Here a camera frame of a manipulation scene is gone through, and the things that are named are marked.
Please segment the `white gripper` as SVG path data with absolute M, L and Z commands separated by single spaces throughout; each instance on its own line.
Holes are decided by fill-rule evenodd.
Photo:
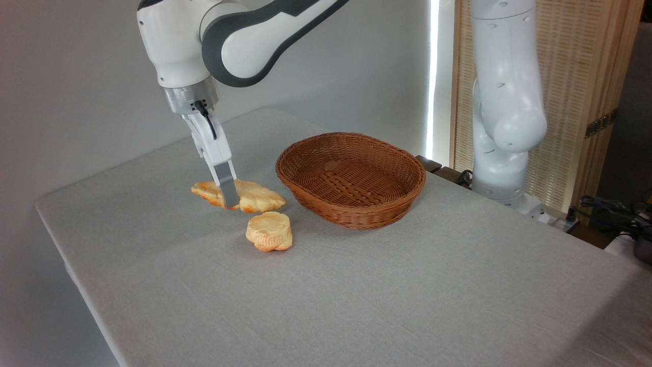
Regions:
M 239 204 L 239 197 L 230 144 L 215 111 L 208 112 L 209 118 L 199 112 L 184 114 L 182 117 L 191 130 L 198 153 L 209 167 L 214 183 L 221 190 L 225 207 L 235 207 Z

